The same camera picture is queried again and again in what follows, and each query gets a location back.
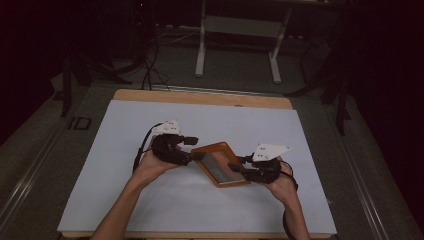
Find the black strap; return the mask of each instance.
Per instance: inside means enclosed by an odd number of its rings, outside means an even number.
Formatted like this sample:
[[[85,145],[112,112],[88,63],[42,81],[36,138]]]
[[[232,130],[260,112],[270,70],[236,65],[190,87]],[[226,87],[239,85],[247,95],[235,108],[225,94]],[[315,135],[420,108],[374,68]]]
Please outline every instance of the black strap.
[[[297,184],[296,179],[294,179],[294,177],[286,172],[280,171],[281,174],[283,174],[284,176],[288,177],[290,180],[292,180],[294,187],[297,189],[299,188],[299,184]]]
[[[141,147],[138,149],[137,156],[136,156],[136,157],[135,157],[135,159],[134,159],[134,164],[133,164],[133,173],[135,172],[135,170],[136,170],[136,169],[137,169],[137,167],[138,167],[138,164],[140,163],[141,155],[145,152],[145,151],[144,151],[144,145],[145,145],[145,144],[146,144],[146,142],[147,142],[147,138],[149,138],[150,133],[152,133],[153,128],[155,128],[155,127],[157,127],[157,126],[159,126],[159,125],[161,125],[161,124],[162,124],[162,123],[158,123],[158,124],[154,125],[152,128],[150,128],[150,130],[147,132],[146,136],[144,137],[143,143],[141,144]]]

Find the wooden frame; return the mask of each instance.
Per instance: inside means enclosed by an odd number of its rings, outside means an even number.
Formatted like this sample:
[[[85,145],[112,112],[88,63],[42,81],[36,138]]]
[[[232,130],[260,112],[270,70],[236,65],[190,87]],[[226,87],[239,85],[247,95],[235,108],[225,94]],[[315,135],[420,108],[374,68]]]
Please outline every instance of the wooden frame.
[[[201,160],[196,160],[199,167],[219,188],[250,184],[241,173],[231,171],[228,163],[243,167],[238,157],[226,142],[219,142],[191,150],[191,153],[204,153]]]
[[[237,106],[270,109],[293,109],[289,99],[282,97],[249,96],[223,93],[168,92],[120,89],[113,100],[135,102],[183,103],[215,106]],[[92,231],[63,231],[70,238],[87,237]],[[168,239],[286,239],[281,232],[126,232],[126,238]],[[312,238],[329,238],[330,234],[312,233]]]

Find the hand-mounted device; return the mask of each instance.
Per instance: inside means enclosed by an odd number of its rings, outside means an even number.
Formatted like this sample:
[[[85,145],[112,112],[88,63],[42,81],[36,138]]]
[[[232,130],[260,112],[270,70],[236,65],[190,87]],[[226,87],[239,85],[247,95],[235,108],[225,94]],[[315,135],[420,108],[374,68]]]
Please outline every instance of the hand-mounted device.
[[[177,145],[183,143],[184,145],[196,145],[199,140],[196,137],[184,137],[181,134],[180,127],[177,121],[171,120],[165,123],[159,123],[153,126],[143,140],[143,144],[138,150],[137,156],[134,160],[133,172],[138,167],[141,155],[148,151],[144,151],[144,145],[149,135],[154,133],[161,133],[152,140],[150,149],[153,154],[164,162],[174,163],[177,165],[187,166],[193,160],[192,154],[186,153],[177,149]]]
[[[233,164],[228,166],[232,171],[243,174],[248,181],[272,183],[283,173],[277,157],[290,150],[287,146],[260,144],[252,155],[238,157],[243,164],[251,163],[254,169],[240,168]]]

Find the metal stand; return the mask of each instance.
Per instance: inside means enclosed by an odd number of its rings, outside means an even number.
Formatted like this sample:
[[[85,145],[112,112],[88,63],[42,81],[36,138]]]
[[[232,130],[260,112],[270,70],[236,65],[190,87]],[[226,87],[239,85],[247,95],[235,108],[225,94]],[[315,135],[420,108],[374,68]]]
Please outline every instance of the metal stand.
[[[206,14],[206,0],[202,1],[202,13],[200,20],[200,45],[197,54],[195,75],[203,76],[205,64],[205,33],[206,31],[221,32],[230,34],[242,34],[260,37],[276,38],[274,49],[269,52],[269,62],[274,83],[281,83],[280,71],[278,69],[277,55],[281,43],[284,39],[287,24],[290,19],[292,9],[288,8],[283,22],[259,21],[250,19],[236,19],[228,17],[210,16]]]

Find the table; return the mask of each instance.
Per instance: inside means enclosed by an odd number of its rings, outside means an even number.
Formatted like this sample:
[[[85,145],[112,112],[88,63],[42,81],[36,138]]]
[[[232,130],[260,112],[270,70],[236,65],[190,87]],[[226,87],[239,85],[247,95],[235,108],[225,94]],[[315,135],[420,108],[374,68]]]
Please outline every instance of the table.
[[[284,39],[287,24],[294,7],[313,7],[316,9],[331,10],[333,8],[340,8],[343,4],[330,3],[327,0],[271,0],[270,2],[278,2],[284,4],[287,9],[284,13],[284,18],[281,22],[274,21],[261,21],[252,19],[240,19],[231,17],[212,16],[206,14],[206,0],[202,0],[201,8],[201,21],[200,21],[200,44],[199,52],[197,55],[195,75],[198,77],[203,76],[203,68],[205,62],[205,34],[209,32],[220,32],[230,34],[241,34],[259,37],[275,38],[275,46],[272,51],[268,53],[269,62],[273,81],[276,84],[281,83],[280,71],[278,69],[277,55],[280,46]]]
[[[288,99],[139,90],[116,92],[58,231],[66,237],[90,236],[130,177],[148,129],[173,117],[183,135],[199,137],[196,146],[224,140],[241,156],[251,154],[258,141],[289,142],[293,150],[283,158],[296,172],[312,236],[336,233],[300,120]],[[282,238],[283,211],[282,204],[263,186],[216,188],[190,163],[168,171],[143,190],[126,237]]]

